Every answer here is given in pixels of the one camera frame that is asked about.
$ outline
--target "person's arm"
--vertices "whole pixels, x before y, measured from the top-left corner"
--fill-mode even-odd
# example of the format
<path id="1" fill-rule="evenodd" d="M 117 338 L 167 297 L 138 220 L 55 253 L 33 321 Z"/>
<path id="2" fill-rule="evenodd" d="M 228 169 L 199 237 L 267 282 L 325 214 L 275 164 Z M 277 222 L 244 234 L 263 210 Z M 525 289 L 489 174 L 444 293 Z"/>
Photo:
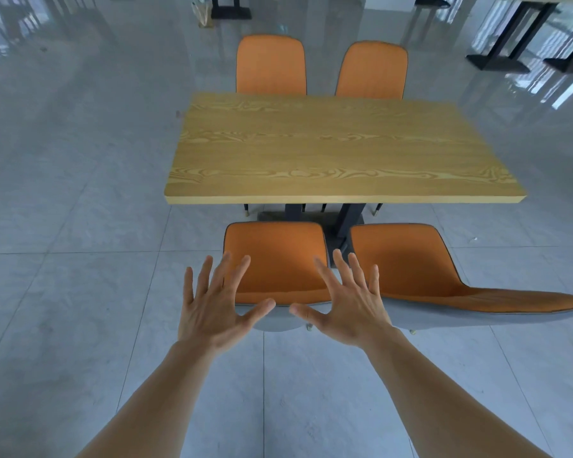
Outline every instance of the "person's arm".
<path id="1" fill-rule="evenodd" d="M 331 311 L 324 315 L 293 304 L 291 313 L 327 336 L 365 351 L 420 458 L 549 457 L 478 403 L 392 326 L 382 304 L 377 266 L 367 285 L 354 254 L 348 256 L 352 268 L 339 250 L 333 257 L 343 284 L 316 260 L 331 294 Z"/>
<path id="2" fill-rule="evenodd" d="M 275 306 L 264 300 L 240 316 L 237 285 L 251 258 L 245 256 L 223 284 L 229 267 L 223 256 L 208 283 L 212 257 L 206 257 L 193 296 L 193 270 L 184 274 L 178 340 L 164 361 L 77 458 L 178 458 L 195 401 L 214 357 L 242 339 Z"/>

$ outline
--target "orange chair backrest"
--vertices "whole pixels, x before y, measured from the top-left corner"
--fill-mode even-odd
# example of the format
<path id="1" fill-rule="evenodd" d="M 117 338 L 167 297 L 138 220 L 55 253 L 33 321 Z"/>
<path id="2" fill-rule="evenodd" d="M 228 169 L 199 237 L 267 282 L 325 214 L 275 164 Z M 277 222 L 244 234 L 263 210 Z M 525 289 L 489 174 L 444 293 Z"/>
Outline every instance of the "orange chair backrest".
<path id="1" fill-rule="evenodd" d="M 407 51 L 383 41 L 359 41 L 344 56 L 336 96 L 402 99 Z"/>
<path id="2" fill-rule="evenodd" d="M 418 223 L 369 224 L 350 230 L 365 277 L 378 265 L 382 295 L 452 296 L 467 292 L 437 230 Z"/>
<path id="3" fill-rule="evenodd" d="M 238 293 L 326 289 L 313 262 L 317 256 L 327 264 L 324 234 L 318 223 L 232 223 L 225 232 L 223 250 L 231 252 L 229 273 L 245 255 L 251 256 Z"/>
<path id="4" fill-rule="evenodd" d="M 237 48 L 236 91 L 249 94 L 306 94 L 306 56 L 299 40 L 249 35 Z"/>

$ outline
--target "floor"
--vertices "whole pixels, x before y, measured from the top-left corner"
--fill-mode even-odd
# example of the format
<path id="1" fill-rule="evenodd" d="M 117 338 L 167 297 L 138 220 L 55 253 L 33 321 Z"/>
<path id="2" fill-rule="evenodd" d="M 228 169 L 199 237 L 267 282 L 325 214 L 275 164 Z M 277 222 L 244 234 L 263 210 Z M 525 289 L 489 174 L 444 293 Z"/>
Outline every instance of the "floor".
<path id="1" fill-rule="evenodd" d="M 573 5 L 529 45 L 532 72 L 505 75 L 464 56 L 490 48 L 509 0 L 412 12 L 243 0 L 253 21 L 214 29 L 198 28 L 191 0 L 27 1 L 24 14 L 0 8 L 0 458 L 74 455 L 174 340 L 185 266 L 219 256 L 244 216 L 170 207 L 163 185 L 191 94 L 234 91 L 250 33 L 301 39 L 312 94 L 334 92 L 352 42 L 405 45 L 405 97 L 456 102 L 528 197 L 377 217 L 369 206 L 366 221 L 435 225 L 467 283 L 573 293 L 573 76 L 540 61 L 572 50 Z M 251 206 L 263 209 L 280 206 Z M 539 447 L 573 458 L 573 319 L 407 335 Z M 364 354 L 299 329 L 252 331 L 215 362 L 183 456 L 415 451 Z"/>

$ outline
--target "forearm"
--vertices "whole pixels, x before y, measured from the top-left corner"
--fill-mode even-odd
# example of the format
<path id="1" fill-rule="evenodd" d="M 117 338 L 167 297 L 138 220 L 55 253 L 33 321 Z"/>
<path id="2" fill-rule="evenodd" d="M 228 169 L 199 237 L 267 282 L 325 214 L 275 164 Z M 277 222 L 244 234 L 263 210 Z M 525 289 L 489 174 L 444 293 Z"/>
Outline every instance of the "forearm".
<path id="1" fill-rule="evenodd" d="M 176 343 L 78 458 L 177 458 L 213 355 L 203 344 Z"/>
<path id="2" fill-rule="evenodd" d="M 548 456 L 420 354 L 398 329 L 379 331 L 365 352 L 420 458 Z"/>

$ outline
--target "hand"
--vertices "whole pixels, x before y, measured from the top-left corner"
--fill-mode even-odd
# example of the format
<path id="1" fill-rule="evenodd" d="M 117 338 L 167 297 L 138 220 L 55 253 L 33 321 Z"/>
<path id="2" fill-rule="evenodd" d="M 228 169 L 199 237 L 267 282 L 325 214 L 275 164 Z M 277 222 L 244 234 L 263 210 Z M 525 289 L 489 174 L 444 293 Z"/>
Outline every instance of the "hand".
<path id="1" fill-rule="evenodd" d="M 321 333 L 336 341 L 364 348 L 378 331 L 392 327 L 380 296 L 378 266 L 373 266 L 367 285 L 355 254 L 348 255 L 352 269 L 342 258 L 339 249 L 333 251 L 333 260 L 340 271 L 343 284 L 340 284 L 331 270 L 314 257 L 316 269 L 327 284 L 331 295 L 331 311 L 325 315 L 301 303 L 292 304 L 289 311 L 312 323 Z"/>
<path id="2" fill-rule="evenodd" d="M 215 353 L 229 350 L 242 339 L 261 318 L 272 310 L 276 303 L 266 299 L 253 307 L 246 315 L 236 313 L 235 299 L 238 284 L 251 264 L 251 257 L 245 255 L 240 265 L 224 283 L 229 268 L 230 254 L 223 260 L 208 284 L 212 257 L 207 256 L 197 278 L 197 289 L 193 297 L 193 270 L 184 272 L 183 309 L 178 324 L 178 341 L 207 344 Z"/>

